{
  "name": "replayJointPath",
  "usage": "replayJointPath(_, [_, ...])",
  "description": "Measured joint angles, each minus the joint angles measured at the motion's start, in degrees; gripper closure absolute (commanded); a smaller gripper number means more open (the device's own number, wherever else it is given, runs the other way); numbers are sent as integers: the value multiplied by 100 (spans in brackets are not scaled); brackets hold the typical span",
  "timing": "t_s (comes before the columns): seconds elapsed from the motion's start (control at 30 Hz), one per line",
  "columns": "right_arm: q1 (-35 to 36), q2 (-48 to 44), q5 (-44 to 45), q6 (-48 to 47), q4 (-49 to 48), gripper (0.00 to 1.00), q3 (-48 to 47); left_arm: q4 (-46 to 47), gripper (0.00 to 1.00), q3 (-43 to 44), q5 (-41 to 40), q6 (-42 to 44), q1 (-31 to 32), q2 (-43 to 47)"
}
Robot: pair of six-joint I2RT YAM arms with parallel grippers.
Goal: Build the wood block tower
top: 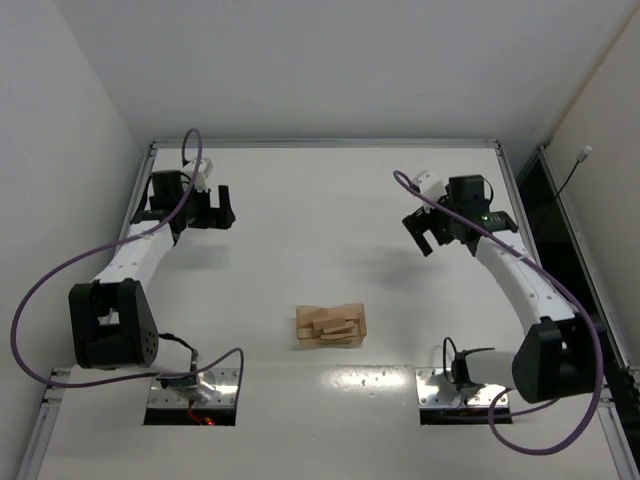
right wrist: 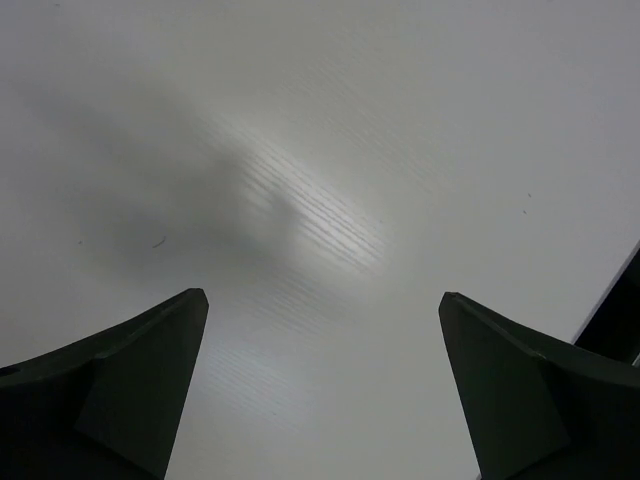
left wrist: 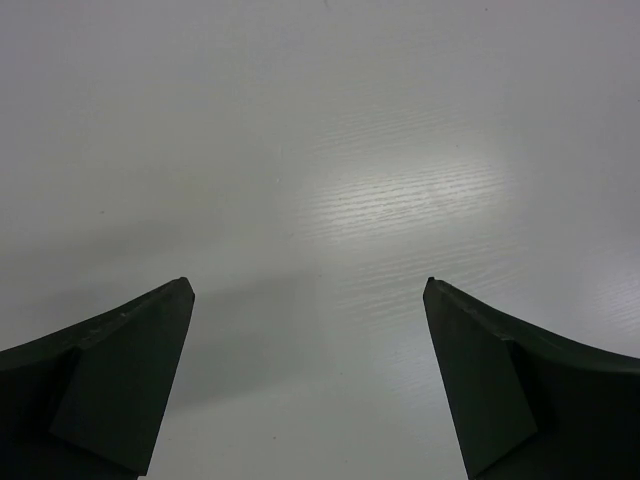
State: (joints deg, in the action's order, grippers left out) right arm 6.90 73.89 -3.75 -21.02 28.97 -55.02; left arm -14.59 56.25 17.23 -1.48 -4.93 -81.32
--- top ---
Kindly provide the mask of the clear amber plastic box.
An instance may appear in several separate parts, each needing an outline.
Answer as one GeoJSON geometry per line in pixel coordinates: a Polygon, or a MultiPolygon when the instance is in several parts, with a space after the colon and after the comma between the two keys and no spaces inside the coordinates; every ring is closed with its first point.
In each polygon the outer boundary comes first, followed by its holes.
{"type": "Polygon", "coordinates": [[[296,338],[301,347],[358,346],[366,336],[366,314],[362,303],[332,308],[296,308],[296,338]]]}

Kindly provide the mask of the wood block two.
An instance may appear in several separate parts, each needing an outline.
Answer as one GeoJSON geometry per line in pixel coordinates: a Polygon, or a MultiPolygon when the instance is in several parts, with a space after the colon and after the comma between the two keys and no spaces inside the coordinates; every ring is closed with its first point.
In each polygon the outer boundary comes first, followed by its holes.
{"type": "Polygon", "coordinates": [[[341,326],[323,329],[320,332],[319,340],[338,342],[338,341],[350,341],[352,338],[358,336],[358,328],[354,323],[345,323],[341,326]]]}

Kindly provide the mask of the wood block one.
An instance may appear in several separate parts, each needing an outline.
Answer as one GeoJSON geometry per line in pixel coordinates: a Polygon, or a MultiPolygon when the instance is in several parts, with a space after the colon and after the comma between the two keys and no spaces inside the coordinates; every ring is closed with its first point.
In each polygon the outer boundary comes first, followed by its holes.
{"type": "Polygon", "coordinates": [[[314,331],[331,330],[342,328],[346,325],[347,320],[340,314],[327,314],[318,318],[314,318],[311,322],[311,328],[314,331]]]}

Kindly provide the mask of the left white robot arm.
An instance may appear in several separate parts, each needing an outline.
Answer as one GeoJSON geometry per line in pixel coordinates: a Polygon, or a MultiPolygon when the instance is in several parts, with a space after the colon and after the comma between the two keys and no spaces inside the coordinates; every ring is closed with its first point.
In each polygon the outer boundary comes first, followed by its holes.
{"type": "Polygon", "coordinates": [[[130,222],[132,241],[89,283],[69,293],[72,337],[80,367],[158,371],[165,389],[195,399],[206,391],[198,352],[159,331],[146,297],[155,271],[186,229],[228,230],[236,217],[226,185],[218,204],[204,173],[191,168],[151,174],[130,222]]]}

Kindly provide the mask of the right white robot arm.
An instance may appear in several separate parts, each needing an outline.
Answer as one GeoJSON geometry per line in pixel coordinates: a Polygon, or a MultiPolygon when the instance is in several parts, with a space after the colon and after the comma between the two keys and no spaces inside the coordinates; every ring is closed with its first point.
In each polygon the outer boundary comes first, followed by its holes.
{"type": "Polygon", "coordinates": [[[458,390],[500,384],[529,403],[596,391],[604,373],[603,327],[535,265],[511,216],[492,210],[490,182],[482,175],[443,182],[428,171],[414,178],[394,176],[422,202],[402,221],[422,254],[433,251],[427,233],[438,245],[465,246],[494,278],[523,329],[515,352],[494,347],[456,352],[450,383],[458,390]]]}

